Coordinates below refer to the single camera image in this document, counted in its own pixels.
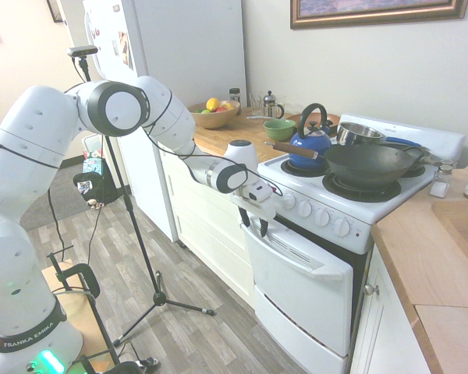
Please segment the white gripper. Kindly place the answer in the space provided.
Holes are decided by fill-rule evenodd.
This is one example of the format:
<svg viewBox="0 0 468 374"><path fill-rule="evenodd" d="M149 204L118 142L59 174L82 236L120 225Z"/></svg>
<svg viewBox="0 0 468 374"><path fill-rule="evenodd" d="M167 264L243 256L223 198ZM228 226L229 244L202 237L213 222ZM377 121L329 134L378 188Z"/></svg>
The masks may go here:
<svg viewBox="0 0 468 374"><path fill-rule="evenodd" d="M268 233L268 221L265 219L273 219L276 215L275 201L268 197L261 202L256 202L250 198L241 196L241 193L236 190L232 193L232 202L238 206L239 214L243 224L248 228L251 224L250 215L259 217L260 234L264 237Z"/></svg>

